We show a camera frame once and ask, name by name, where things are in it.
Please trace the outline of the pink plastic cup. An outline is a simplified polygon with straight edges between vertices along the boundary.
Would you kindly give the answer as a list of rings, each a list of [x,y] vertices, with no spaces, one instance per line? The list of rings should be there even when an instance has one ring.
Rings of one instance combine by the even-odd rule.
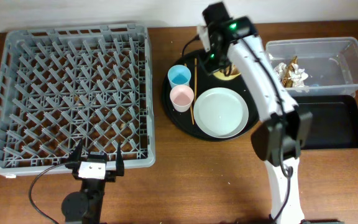
[[[189,86],[177,85],[170,92],[170,100],[176,111],[186,112],[194,100],[194,92]]]

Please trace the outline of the yellow bowl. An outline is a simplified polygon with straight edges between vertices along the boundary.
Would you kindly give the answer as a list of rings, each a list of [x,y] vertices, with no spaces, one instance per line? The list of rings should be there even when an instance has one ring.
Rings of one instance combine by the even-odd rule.
[[[231,64],[230,66],[224,69],[214,72],[213,75],[219,80],[229,81],[241,75],[241,72],[237,69],[237,67],[234,64]]]

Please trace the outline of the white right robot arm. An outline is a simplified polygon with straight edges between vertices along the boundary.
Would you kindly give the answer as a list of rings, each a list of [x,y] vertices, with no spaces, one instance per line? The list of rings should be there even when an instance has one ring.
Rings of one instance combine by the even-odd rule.
[[[256,105],[261,125],[251,143],[264,162],[272,195],[272,223],[306,223],[301,209],[298,166],[313,115],[301,110],[274,73],[255,25],[232,18],[224,3],[210,4],[197,30],[208,72],[235,65]]]

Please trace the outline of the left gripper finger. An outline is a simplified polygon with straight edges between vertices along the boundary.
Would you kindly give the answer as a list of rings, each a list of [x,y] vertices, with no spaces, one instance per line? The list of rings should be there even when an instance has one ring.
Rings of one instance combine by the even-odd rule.
[[[117,145],[117,153],[116,153],[116,175],[117,176],[124,176],[124,160],[122,158],[121,152],[121,143],[119,142]]]
[[[81,158],[82,149],[83,149],[83,140],[81,139],[75,144],[74,149],[70,151],[69,161],[78,162]]]

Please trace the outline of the blue plastic cup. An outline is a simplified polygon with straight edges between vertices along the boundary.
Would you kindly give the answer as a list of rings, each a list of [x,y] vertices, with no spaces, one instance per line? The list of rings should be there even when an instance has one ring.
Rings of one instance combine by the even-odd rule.
[[[168,71],[168,81],[170,86],[174,88],[177,85],[190,85],[191,72],[184,65],[174,65]]]

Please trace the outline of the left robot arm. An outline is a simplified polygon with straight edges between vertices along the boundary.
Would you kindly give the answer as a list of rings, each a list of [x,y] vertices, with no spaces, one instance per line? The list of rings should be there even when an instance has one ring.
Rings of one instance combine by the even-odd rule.
[[[81,181],[81,189],[67,195],[62,202],[65,223],[99,223],[103,206],[105,185],[124,176],[121,145],[117,145],[116,168],[107,170],[108,155],[105,152],[89,152],[81,159],[83,141],[79,141],[69,153],[68,164],[75,180]]]

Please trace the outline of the white tissue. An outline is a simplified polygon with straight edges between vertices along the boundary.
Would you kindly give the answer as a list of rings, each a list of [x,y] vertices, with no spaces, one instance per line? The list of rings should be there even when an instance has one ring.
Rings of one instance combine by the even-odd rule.
[[[290,80],[292,81],[292,88],[301,88],[305,87],[305,80],[309,75],[305,72],[304,69],[298,69],[294,72],[290,72]]]

